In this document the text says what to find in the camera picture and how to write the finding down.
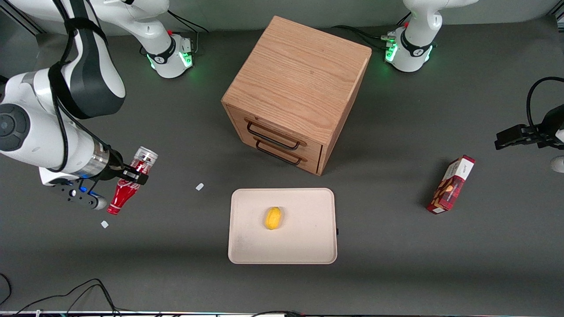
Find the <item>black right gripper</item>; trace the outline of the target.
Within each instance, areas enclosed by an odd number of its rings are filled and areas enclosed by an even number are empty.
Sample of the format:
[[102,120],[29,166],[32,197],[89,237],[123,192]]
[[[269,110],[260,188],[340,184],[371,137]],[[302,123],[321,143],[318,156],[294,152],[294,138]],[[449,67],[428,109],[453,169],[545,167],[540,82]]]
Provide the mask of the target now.
[[95,175],[95,181],[108,181],[113,178],[119,178],[119,180],[123,181],[126,185],[145,185],[148,181],[147,174],[143,174],[141,171],[135,169],[130,169],[130,166],[125,164],[122,155],[116,150],[109,148],[108,153],[108,162],[104,169],[98,175]]

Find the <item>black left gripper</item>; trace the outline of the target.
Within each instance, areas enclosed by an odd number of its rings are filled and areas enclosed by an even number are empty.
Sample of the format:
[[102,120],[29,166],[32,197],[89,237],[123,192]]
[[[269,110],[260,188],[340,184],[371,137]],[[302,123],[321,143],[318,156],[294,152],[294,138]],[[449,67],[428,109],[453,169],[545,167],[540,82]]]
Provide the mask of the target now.
[[[538,140],[538,148],[553,147],[558,150],[564,148],[564,105],[557,106],[547,112],[542,122],[537,125],[533,123],[531,107],[527,105],[527,120]],[[495,148],[499,151],[509,146],[527,145],[530,134],[529,126],[525,124],[514,125],[496,134]]]

